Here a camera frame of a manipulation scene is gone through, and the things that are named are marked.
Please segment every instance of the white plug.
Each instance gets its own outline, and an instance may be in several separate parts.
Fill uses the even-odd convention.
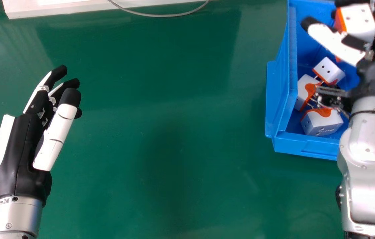
[[[313,72],[328,86],[336,85],[345,77],[344,71],[339,69],[339,67],[327,57],[313,68]]]
[[[337,8],[334,27],[367,43],[374,42],[375,19],[368,3]]]
[[[298,80],[298,95],[297,101],[295,102],[294,108],[296,110],[303,110],[307,105],[307,102],[315,94],[315,86],[320,82],[315,78],[305,74]]]
[[[306,135],[325,136],[335,133],[344,121],[337,110],[321,108],[307,110],[300,123]]]

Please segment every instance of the blue box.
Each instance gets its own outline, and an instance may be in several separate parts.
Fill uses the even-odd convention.
[[[303,74],[314,77],[312,68],[327,56],[334,56],[314,41],[300,22],[312,16],[325,24],[333,25],[331,11],[334,2],[321,0],[288,0],[288,14],[283,41],[275,61],[267,65],[266,136],[273,141],[274,151],[336,160],[339,139],[348,127],[344,125],[334,134],[316,137],[304,135],[300,119],[304,112],[294,109],[297,99],[297,81]],[[356,68],[344,62],[336,63],[346,77],[338,84],[349,90],[359,83]]]

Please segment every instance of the green table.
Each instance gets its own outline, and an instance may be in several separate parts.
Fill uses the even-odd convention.
[[[336,162],[274,153],[264,136],[285,12],[219,0],[183,18],[8,20],[0,3],[0,122],[52,68],[81,80],[40,238],[341,238]]]

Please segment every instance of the gray cable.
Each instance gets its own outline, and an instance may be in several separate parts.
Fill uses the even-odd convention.
[[[194,12],[197,12],[197,11],[201,10],[202,8],[204,8],[204,6],[206,6],[211,0],[207,0],[204,4],[197,7],[196,9],[193,9],[192,11],[176,13],[176,14],[148,14],[148,13],[143,13],[143,12],[135,12],[135,11],[126,9],[126,8],[118,5],[113,0],[107,0],[107,1],[110,2],[112,5],[118,7],[119,9],[121,9],[125,12],[130,12],[132,14],[141,15],[141,16],[145,16],[145,17],[151,17],[151,18],[174,18],[174,17],[181,17],[181,16],[185,16],[185,15],[189,15],[189,14],[192,14]]]

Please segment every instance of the robotic hand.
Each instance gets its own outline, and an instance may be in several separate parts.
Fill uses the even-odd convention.
[[[64,65],[34,89],[22,115],[4,115],[0,127],[0,239],[34,239],[51,191],[50,170],[74,119],[81,116],[78,79],[54,84]]]
[[[337,161],[343,180],[335,193],[345,238],[375,239],[375,29],[366,25],[375,25],[375,1],[336,0],[335,6],[333,27],[312,17],[301,26],[338,59],[357,68],[356,88],[318,86],[316,93],[326,104],[351,112],[349,127],[339,141]],[[366,12],[371,15],[363,18]]]

